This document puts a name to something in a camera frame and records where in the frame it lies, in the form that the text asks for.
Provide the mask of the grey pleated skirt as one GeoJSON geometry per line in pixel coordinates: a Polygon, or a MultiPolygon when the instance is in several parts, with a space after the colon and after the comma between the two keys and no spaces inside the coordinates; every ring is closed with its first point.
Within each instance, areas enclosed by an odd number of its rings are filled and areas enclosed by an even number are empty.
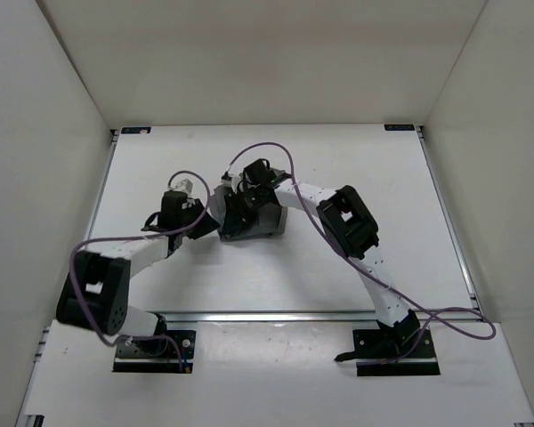
{"type": "Polygon", "coordinates": [[[217,231],[222,241],[268,238],[284,233],[287,209],[275,200],[273,184],[277,174],[271,172],[271,177],[271,182],[259,182],[244,170],[235,189],[230,182],[214,188],[209,209],[219,223],[217,231]]]}

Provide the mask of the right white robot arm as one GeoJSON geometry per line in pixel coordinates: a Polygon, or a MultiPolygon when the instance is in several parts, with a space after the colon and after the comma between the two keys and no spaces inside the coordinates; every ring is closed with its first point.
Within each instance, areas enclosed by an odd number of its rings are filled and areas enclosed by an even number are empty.
{"type": "Polygon", "coordinates": [[[398,357],[412,347],[419,329],[417,315],[392,284],[379,248],[377,222],[354,187],[327,189],[294,181],[265,159],[245,167],[232,187],[246,213],[274,204],[314,217],[322,237],[358,271],[375,308],[384,351],[398,357]]]}

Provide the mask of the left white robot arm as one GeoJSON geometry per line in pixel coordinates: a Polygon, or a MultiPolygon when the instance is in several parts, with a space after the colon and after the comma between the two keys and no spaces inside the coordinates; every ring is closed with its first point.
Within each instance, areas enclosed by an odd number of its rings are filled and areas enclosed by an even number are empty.
{"type": "Polygon", "coordinates": [[[101,252],[77,251],[56,307],[56,320],[102,335],[137,337],[147,353],[158,354],[168,343],[164,320],[129,305],[130,281],[169,258],[185,238],[202,238],[218,228],[200,199],[184,190],[166,191],[160,210],[147,218],[141,238],[119,241],[101,252]]]}

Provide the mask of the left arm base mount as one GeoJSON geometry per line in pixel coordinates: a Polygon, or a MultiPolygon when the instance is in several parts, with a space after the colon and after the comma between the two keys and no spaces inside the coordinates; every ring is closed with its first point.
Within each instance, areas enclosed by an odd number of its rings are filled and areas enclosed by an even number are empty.
{"type": "Polygon", "coordinates": [[[121,343],[115,351],[112,371],[114,373],[191,374],[197,331],[169,329],[166,334],[178,345],[179,354],[167,340],[121,343]]]}

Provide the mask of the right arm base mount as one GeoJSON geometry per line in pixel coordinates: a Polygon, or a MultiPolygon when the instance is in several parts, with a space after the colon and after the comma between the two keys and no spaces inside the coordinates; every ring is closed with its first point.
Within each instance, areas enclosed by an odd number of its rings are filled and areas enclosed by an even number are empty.
{"type": "Polygon", "coordinates": [[[398,350],[378,329],[354,329],[353,350],[335,356],[335,362],[356,362],[358,377],[437,376],[441,374],[431,331],[398,350]]]}

